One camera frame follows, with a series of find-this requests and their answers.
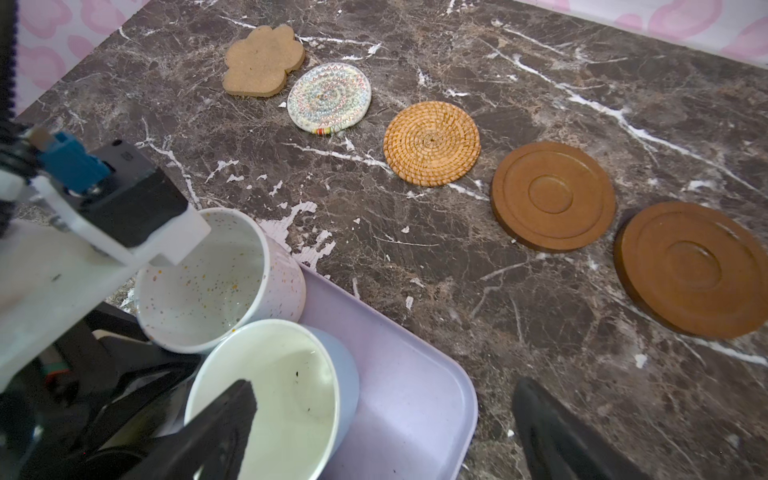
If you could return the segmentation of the white speckled mug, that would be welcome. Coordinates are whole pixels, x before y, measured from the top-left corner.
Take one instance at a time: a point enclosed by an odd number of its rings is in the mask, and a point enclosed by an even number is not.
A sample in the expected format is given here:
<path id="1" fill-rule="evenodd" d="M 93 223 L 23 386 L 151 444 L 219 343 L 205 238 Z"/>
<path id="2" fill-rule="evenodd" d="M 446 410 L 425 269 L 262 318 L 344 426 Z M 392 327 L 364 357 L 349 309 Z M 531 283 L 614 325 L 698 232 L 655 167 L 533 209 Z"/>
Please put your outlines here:
<path id="1" fill-rule="evenodd" d="M 137 276 L 148 339 L 174 353 L 207 354 L 253 321 L 298 321 L 306 281 L 290 253 L 240 211 L 211 208 L 202 217 L 211 231 L 179 265 Z"/>

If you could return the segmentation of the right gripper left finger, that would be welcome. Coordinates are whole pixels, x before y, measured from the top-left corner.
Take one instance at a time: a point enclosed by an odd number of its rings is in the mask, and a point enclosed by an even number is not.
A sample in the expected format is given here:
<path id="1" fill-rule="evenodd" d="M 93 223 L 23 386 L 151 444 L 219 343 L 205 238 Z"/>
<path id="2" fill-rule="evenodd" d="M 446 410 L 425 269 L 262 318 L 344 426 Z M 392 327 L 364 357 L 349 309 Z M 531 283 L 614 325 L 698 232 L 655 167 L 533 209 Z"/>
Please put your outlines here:
<path id="1" fill-rule="evenodd" d="M 237 380 L 123 477 L 236 479 L 256 412 L 251 383 Z"/>

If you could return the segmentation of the light blue mug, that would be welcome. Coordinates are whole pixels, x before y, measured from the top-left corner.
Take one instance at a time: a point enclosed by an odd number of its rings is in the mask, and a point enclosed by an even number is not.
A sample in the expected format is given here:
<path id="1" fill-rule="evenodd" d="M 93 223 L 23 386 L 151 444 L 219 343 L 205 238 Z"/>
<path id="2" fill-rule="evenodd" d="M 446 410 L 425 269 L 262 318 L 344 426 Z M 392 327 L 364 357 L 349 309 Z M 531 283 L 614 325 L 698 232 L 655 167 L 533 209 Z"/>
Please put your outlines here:
<path id="1" fill-rule="evenodd" d="M 250 383 L 257 411 L 239 476 L 317 479 L 343 442 L 360 397 L 359 373 L 334 336 L 287 320 L 260 320 L 229 335 L 193 382 L 186 422 L 233 382 Z"/>

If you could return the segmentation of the cork paw-shaped coaster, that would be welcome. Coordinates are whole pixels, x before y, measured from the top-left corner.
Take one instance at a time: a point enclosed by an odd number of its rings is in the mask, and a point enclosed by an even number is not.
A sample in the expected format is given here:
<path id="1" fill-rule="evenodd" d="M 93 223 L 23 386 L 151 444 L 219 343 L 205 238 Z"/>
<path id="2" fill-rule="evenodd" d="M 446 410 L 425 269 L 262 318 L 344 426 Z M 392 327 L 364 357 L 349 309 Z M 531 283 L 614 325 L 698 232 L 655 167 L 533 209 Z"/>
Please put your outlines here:
<path id="1" fill-rule="evenodd" d="M 290 26 L 259 26 L 227 50 L 223 88 L 233 96 L 272 97 L 304 59 L 304 47 Z"/>

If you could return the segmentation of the white multicolour woven coaster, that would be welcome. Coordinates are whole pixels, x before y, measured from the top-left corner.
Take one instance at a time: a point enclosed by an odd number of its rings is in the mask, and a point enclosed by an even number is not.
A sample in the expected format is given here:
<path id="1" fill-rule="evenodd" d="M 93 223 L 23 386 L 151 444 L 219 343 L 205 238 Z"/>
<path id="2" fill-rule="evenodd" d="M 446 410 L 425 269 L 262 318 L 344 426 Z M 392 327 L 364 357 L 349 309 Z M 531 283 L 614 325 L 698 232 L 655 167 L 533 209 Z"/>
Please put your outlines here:
<path id="1" fill-rule="evenodd" d="M 372 88 L 361 70 L 332 62 L 311 69 L 294 84 L 287 111 L 301 130 L 330 135 L 359 123 L 371 100 Z"/>

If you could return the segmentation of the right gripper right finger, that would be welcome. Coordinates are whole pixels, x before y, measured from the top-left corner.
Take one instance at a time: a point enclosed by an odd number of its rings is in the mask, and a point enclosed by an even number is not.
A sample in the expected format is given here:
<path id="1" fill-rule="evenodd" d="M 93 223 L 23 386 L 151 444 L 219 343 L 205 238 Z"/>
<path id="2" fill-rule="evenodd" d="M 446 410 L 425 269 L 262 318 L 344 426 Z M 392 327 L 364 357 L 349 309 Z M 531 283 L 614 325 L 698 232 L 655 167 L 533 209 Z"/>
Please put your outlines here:
<path id="1" fill-rule="evenodd" d="M 533 479 L 649 477 L 532 378 L 517 382 L 512 411 Z"/>

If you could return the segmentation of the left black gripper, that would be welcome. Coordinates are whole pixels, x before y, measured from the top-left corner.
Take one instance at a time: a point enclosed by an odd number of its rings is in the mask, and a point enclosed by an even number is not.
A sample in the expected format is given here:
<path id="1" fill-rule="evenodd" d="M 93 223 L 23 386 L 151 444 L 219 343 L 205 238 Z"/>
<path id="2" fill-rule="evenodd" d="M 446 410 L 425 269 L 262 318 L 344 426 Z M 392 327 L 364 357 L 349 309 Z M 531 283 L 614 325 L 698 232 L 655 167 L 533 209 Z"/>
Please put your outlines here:
<path id="1" fill-rule="evenodd" d="M 1 476 L 66 479 L 141 410 L 189 378 L 198 354 L 152 343 L 136 317 L 101 303 L 1 394 Z"/>

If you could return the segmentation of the rattan woven round coaster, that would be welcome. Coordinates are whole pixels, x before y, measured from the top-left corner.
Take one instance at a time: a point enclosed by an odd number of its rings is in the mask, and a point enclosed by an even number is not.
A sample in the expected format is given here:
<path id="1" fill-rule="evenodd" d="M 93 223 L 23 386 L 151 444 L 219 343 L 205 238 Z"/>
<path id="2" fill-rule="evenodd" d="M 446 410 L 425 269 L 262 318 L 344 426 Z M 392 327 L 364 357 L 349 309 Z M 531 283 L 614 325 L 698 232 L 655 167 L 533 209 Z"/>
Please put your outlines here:
<path id="1" fill-rule="evenodd" d="M 424 101 L 399 112 L 388 125 L 383 152 L 391 170 L 408 183 L 437 187 L 467 174 L 481 153 L 477 125 L 461 108 Z"/>

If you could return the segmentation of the brown wooden round coaster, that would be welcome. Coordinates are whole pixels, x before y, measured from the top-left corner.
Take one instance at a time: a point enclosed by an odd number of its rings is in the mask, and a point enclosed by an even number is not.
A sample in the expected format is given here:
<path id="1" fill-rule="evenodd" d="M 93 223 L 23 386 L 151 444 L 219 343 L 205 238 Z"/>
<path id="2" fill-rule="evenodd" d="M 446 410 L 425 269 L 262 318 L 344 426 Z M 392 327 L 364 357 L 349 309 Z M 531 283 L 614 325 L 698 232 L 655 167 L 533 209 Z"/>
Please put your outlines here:
<path id="1" fill-rule="evenodd" d="M 562 143 L 520 147 L 498 166 L 491 184 L 493 213 L 511 236 L 548 252 L 598 240 L 616 213 L 606 171 L 591 156 Z"/>

